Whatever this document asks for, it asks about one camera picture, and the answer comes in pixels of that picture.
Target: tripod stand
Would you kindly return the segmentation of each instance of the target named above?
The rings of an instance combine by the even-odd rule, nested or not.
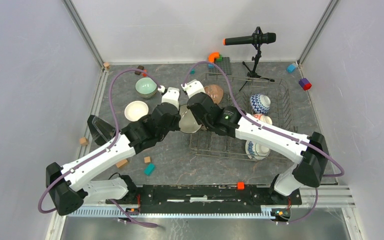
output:
[[[246,73],[246,75],[250,78],[256,78],[256,79],[261,78],[261,76],[256,73],[257,65],[261,58],[260,47],[261,47],[261,44],[255,47],[255,49],[257,49],[257,54],[251,58],[251,60],[254,61],[254,67],[252,68],[252,70],[247,66],[247,64],[244,61],[242,62],[245,68],[248,69],[248,73]]]
[[[252,38],[253,39],[257,39],[259,37],[259,35],[262,35],[262,31],[261,31],[261,28],[258,26],[254,33],[252,34]],[[249,78],[255,78],[255,79],[265,79],[265,80],[268,80],[270,82],[274,82],[275,80],[272,79],[272,78],[267,78],[267,77],[261,77],[260,75],[258,75],[256,73],[256,69],[257,69],[257,65],[258,65],[258,62],[261,58],[261,43],[253,43],[252,44],[254,46],[254,48],[257,50],[257,54],[255,56],[253,56],[251,58],[252,61],[254,61],[254,67],[252,68],[252,70],[247,66],[247,64],[243,61],[242,62],[242,65],[245,66],[245,68],[248,70],[248,72],[246,73],[246,75],[249,77]],[[245,85],[248,83],[248,81],[246,81],[242,87],[239,89],[239,92],[245,87]]]

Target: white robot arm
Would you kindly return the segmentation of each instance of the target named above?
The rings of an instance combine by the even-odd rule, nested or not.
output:
[[[178,88],[169,87],[162,96],[161,104],[151,114],[129,123],[116,133],[118,137],[114,135],[110,141],[78,160],[62,166],[56,162],[48,165],[47,187],[57,178],[70,172],[49,191],[58,214],[70,214],[84,203],[136,197],[136,186],[128,176],[101,181],[92,179],[120,160],[155,146],[168,132],[179,130],[179,96]],[[102,151],[102,154],[89,160]],[[75,169],[75,166],[82,163],[84,164]]]

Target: wire dish rack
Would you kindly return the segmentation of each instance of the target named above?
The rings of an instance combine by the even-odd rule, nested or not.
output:
[[[204,86],[210,84],[219,85],[224,90],[223,99],[219,106],[222,108],[229,105],[233,106],[225,78],[221,74],[213,74],[204,73],[200,76],[199,81]],[[271,101],[268,116],[271,118],[273,125],[294,132],[288,84],[282,79],[273,79],[274,82],[262,78],[229,76],[234,98],[241,109],[247,113],[254,114],[250,105],[250,97],[254,94],[267,95]],[[204,128],[191,134],[189,141],[190,151],[196,155],[258,161],[250,159],[246,154],[245,144],[245,140],[229,136],[219,136],[214,132],[206,131]],[[267,159],[288,160],[285,156],[275,151],[270,151],[270,154],[264,160]]]

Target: black microphone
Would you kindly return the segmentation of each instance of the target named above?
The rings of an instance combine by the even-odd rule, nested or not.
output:
[[[253,34],[251,36],[239,36],[223,39],[223,45],[242,45],[242,44],[271,44],[276,42],[276,33],[266,32],[260,34]]]

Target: white wall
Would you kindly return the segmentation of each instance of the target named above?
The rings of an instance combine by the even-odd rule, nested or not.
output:
[[[0,0],[0,240],[44,239],[45,168],[74,159],[99,71],[60,0]]]
[[[251,60],[252,45],[223,46],[257,26],[277,34],[262,61],[296,60],[329,0],[73,0],[102,58],[116,63],[197,62],[220,52]]]
[[[367,239],[384,239],[384,1],[340,1],[303,70]]]

